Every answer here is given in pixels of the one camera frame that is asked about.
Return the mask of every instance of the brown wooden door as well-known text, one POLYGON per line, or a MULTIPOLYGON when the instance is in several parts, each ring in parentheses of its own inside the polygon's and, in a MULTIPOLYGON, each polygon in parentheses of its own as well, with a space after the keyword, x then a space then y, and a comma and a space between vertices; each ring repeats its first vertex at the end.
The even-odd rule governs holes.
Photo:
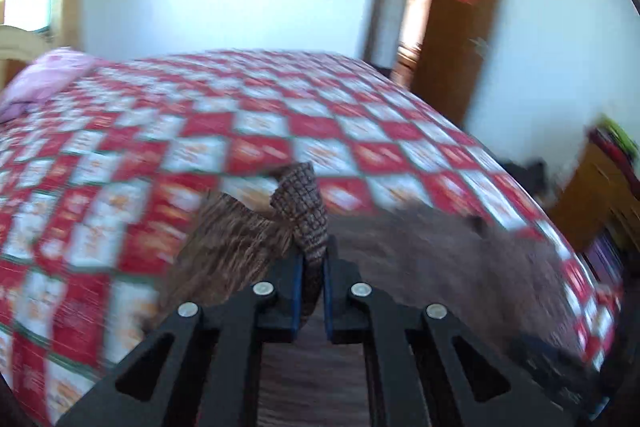
POLYGON ((411 91, 462 126, 498 0, 432 0, 411 91))

